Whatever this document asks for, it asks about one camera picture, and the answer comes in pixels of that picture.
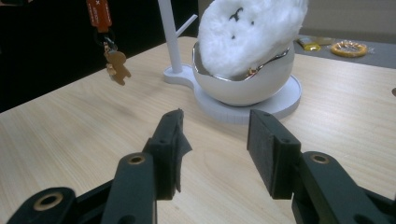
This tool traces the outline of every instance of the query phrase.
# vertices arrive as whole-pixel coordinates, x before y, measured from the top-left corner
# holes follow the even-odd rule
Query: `black cloth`
[[[157,0],[107,0],[119,50],[131,57],[165,42]],[[177,27],[197,0],[174,0]],[[0,112],[105,68],[85,0],[0,7]],[[184,35],[196,36],[198,21]]]

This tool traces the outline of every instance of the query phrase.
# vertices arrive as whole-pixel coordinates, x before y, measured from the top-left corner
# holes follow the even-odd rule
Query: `white bowl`
[[[202,65],[198,42],[192,52],[192,70],[201,88],[212,98],[234,106],[254,105],[270,98],[289,79],[294,61],[294,46],[290,43],[286,56],[269,62],[254,77],[231,81],[208,74]]]

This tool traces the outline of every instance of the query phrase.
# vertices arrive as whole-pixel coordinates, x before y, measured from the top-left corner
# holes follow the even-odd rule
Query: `white base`
[[[274,115],[277,119],[283,119],[297,109],[302,94],[300,82],[296,77],[290,76],[286,84],[271,98],[255,105],[231,106],[226,105],[207,95],[195,80],[192,68],[182,64],[183,71],[175,74],[172,67],[163,71],[165,82],[190,87],[194,91],[198,105],[214,119],[219,121],[248,124],[251,109],[258,109]]]

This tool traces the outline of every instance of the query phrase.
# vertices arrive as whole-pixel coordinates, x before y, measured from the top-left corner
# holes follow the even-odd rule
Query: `table surface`
[[[183,63],[195,41],[179,39]],[[193,151],[181,193],[158,202],[159,223],[294,223],[291,202],[271,199],[248,155],[248,126],[212,119],[191,89],[164,83],[169,65],[163,44],[128,59],[123,87],[102,70],[0,114],[0,223],[40,190],[80,195],[112,179],[119,159],[140,152],[178,108]],[[396,70],[296,55],[292,73],[303,95],[281,122],[302,151],[332,155],[358,185],[393,199]]]

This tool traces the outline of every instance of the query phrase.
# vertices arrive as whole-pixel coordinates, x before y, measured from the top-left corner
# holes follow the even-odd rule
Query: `cotton ball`
[[[297,36],[306,11],[307,0],[215,0],[199,27],[203,66],[230,78],[268,62]]]

